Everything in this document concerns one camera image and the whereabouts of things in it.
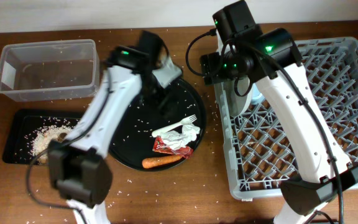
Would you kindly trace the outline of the grey plate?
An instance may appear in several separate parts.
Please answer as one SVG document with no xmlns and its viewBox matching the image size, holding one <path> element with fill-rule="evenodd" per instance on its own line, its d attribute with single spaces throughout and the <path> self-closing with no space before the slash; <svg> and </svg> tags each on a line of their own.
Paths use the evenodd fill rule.
<svg viewBox="0 0 358 224">
<path fill-rule="evenodd" d="M 244 78 L 238 81 L 237 84 L 237 90 L 240 95 L 244 94 L 247 89 L 249 88 L 249 79 Z M 233 80 L 231 82 L 230 92 L 229 92 L 229 99 L 228 99 L 228 105 L 229 105 L 229 114 L 232 117 L 236 117 L 244 113 L 251 102 L 252 98 L 252 90 L 246 95 L 246 96 L 238 96 L 235 91 L 235 81 Z"/>
</svg>

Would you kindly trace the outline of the white plastic fork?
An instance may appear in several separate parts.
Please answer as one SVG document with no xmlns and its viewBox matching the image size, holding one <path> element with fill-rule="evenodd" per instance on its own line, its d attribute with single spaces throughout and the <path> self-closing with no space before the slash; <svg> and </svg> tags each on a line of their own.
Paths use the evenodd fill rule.
<svg viewBox="0 0 358 224">
<path fill-rule="evenodd" d="M 179 126 L 183 126 L 185 124 L 191 124 L 196 120 L 197 120 L 197 117 L 196 117 L 195 114 L 193 114 L 191 116 L 183 118 L 181 121 L 179 121 L 177 123 L 170 124 L 170 125 L 168 125 L 166 127 L 163 127 L 163 128 L 160 128 L 160 129 L 152 131 L 152 137 L 156 138 L 157 136 L 161 135 L 162 133 L 166 133 L 166 132 L 171 131 L 171 130 L 179 127 Z"/>
</svg>

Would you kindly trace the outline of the white napkin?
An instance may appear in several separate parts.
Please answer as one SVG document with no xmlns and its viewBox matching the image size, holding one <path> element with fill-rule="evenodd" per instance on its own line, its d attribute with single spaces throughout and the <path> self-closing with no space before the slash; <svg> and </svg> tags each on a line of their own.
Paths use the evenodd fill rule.
<svg viewBox="0 0 358 224">
<path fill-rule="evenodd" d="M 181 127 L 181 133 L 169 131 L 162 133 L 160 137 L 164 144 L 176 151 L 185 147 L 189 142 L 195 141 L 200 130 L 201 129 L 194 124 L 185 124 Z"/>
</svg>

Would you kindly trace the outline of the red snack wrapper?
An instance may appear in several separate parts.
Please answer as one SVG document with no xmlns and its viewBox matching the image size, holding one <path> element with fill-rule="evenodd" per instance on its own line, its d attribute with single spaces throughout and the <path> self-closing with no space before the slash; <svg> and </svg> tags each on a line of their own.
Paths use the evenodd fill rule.
<svg viewBox="0 0 358 224">
<path fill-rule="evenodd" d="M 189 146 L 181 147 L 176 150 L 170 148 L 167 144 L 163 142 L 160 136 L 157 136 L 157 138 L 155 139 L 152 150 L 153 152 L 182 156 L 185 159 L 188 159 L 193 153 L 193 149 Z"/>
</svg>

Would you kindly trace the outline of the light blue cup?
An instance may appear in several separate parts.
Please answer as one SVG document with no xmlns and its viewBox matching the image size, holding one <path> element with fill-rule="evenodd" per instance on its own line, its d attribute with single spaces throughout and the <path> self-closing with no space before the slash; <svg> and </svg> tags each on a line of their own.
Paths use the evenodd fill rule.
<svg viewBox="0 0 358 224">
<path fill-rule="evenodd" d="M 261 92 L 257 88 L 256 84 L 253 84 L 252 85 L 252 98 L 251 98 L 250 103 L 252 105 L 257 105 L 257 104 L 261 104 L 264 100 L 265 100 L 265 97 L 263 96 L 263 94 L 261 94 Z"/>
</svg>

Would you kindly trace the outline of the orange carrot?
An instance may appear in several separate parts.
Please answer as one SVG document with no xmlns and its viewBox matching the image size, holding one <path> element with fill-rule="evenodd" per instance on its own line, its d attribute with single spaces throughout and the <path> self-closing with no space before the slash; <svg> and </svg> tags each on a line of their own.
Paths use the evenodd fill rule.
<svg viewBox="0 0 358 224">
<path fill-rule="evenodd" d="M 154 167 L 164 166 L 166 164 L 179 161 L 181 158 L 182 156 L 179 155 L 146 158 L 142 161 L 142 167 L 144 169 L 151 169 Z"/>
</svg>

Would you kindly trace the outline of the rice and nuts pile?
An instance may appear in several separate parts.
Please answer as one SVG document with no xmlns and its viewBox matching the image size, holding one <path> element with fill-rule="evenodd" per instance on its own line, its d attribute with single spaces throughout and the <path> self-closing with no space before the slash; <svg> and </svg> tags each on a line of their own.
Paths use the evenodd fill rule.
<svg viewBox="0 0 358 224">
<path fill-rule="evenodd" d="M 57 141 L 57 137 L 60 133 L 69 133 L 73 128 L 69 126 L 44 126 L 40 130 L 36 131 L 36 137 L 31 142 L 30 155 L 36 156 L 43 150 L 45 150 L 52 140 Z"/>
</svg>

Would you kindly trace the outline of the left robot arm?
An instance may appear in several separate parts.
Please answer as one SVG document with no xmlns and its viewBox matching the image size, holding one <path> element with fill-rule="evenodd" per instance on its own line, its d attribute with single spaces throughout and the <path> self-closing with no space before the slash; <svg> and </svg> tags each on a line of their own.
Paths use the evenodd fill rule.
<svg viewBox="0 0 358 224">
<path fill-rule="evenodd" d="M 106 61 L 103 83 L 89 108 L 62 142 L 47 148 L 51 186 L 67 201 L 77 223 L 108 223 L 104 200 L 112 184 L 105 158 L 112 137 L 135 98 L 166 112 L 170 83 L 182 75 L 167 46 L 154 33 L 142 31 L 135 46 L 118 46 Z"/>
</svg>

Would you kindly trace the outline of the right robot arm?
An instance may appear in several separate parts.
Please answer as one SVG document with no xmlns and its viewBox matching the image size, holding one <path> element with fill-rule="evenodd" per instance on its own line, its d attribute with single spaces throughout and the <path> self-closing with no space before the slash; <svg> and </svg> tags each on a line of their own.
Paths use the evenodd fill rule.
<svg viewBox="0 0 358 224">
<path fill-rule="evenodd" d="M 209 54 L 208 78 L 248 78 L 274 110 L 290 142 L 298 174 L 280 184 L 285 203 L 274 223 L 308 223 L 358 183 L 358 163 L 341 149 L 314 99 L 291 34 L 263 33 L 245 1 L 213 14 L 223 43 Z"/>
</svg>

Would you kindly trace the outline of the brown food scrap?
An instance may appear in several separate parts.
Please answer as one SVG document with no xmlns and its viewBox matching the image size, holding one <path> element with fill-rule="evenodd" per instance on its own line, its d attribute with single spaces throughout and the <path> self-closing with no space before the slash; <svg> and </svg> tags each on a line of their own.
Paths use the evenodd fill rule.
<svg viewBox="0 0 358 224">
<path fill-rule="evenodd" d="M 60 133 L 57 137 L 58 142 L 63 142 L 67 133 Z"/>
</svg>

